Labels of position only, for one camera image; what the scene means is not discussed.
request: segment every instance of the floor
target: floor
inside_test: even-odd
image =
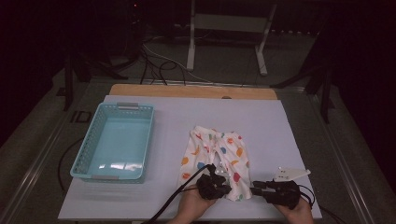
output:
[[[266,88],[296,75],[315,41],[312,36],[271,33],[264,48],[268,76],[263,77],[255,59],[255,38],[245,37],[235,39],[227,33],[208,33],[197,38],[195,69],[187,72],[183,66],[187,62],[189,39],[151,34],[148,36],[151,41],[142,47],[149,62],[140,57],[118,71],[127,80],[107,77],[94,68],[90,83],[75,78],[75,100],[67,112],[63,112],[64,98],[56,95],[64,86],[61,71],[53,78],[52,90],[2,147],[0,222],[71,223],[58,220],[57,216],[71,181],[70,167],[89,125],[73,119],[73,113],[94,111],[115,83],[139,83],[146,65],[144,84]],[[304,93],[306,82],[307,79],[300,80],[276,90],[276,94],[285,107],[304,163],[312,167],[310,179],[318,202],[346,223],[396,223],[396,197],[336,87],[332,87],[330,124],[326,124],[318,113],[318,97]],[[317,223],[336,223],[329,213],[322,211],[322,215]]]

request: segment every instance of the dark background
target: dark background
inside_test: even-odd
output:
[[[189,1],[49,1],[0,3],[0,145],[50,90],[51,78],[64,67],[70,43],[95,60],[108,62],[113,50],[106,34],[117,27],[132,35],[147,23],[162,35],[173,36],[174,24],[190,22]],[[255,11],[248,4],[255,4]],[[202,0],[198,10],[258,16],[268,7],[255,1]],[[332,84],[357,122],[375,159],[396,191],[395,5],[387,1],[282,2],[273,29],[318,35],[304,68],[334,64]],[[130,45],[133,57],[139,38]]]

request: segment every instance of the colorful shorts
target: colorful shorts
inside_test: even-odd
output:
[[[187,150],[181,161],[178,185],[183,185],[205,165],[215,164],[216,154],[219,155],[222,166],[229,174],[232,190],[226,198],[231,201],[249,199],[251,191],[248,154],[242,137],[235,132],[219,133],[215,130],[195,127],[190,133]],[[191,183],[194,184],[200,176],[196,176]]]

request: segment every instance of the human hand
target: human hand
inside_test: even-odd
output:
[[[178,204],[177,215],[168,224],[187,224],[201,217],[206,209],[212,206],[216,200],[206,200],[201,197],[196,185],[191,185],[183,192]]]
[[[274,207],[282,213],[290,224],[313,224],[311,206],[309,203],[300,197],[297,206],[290,210],[287,206],[274,204]]]

